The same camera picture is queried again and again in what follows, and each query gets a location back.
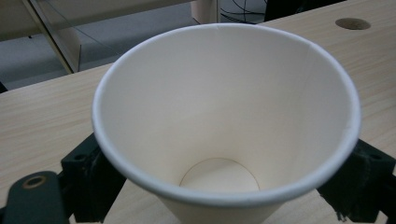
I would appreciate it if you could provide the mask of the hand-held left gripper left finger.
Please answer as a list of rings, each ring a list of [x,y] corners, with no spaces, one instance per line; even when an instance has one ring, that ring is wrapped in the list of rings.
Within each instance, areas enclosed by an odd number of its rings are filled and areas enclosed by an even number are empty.
[[[66,214],[77,223],[103,223],[126,178],[107,160],[94,134],[69,152],[61,165]]]

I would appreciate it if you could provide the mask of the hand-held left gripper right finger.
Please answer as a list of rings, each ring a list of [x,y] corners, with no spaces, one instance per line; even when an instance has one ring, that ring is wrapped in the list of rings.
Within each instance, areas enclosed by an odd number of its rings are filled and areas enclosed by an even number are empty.
[[[342,167],[324,185],[319,195],[339,220],[374,223],[383,213],[396,223],[396,159],[359,140]]]

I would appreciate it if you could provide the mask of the white paper cup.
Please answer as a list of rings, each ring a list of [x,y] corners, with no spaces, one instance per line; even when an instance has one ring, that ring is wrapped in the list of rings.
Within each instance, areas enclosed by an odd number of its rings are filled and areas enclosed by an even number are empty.
[[[121,56],[97,87],[92,126],[112,165],[181,224],[261,224],[342,166],[361,107],[317,44],[215,23]]]

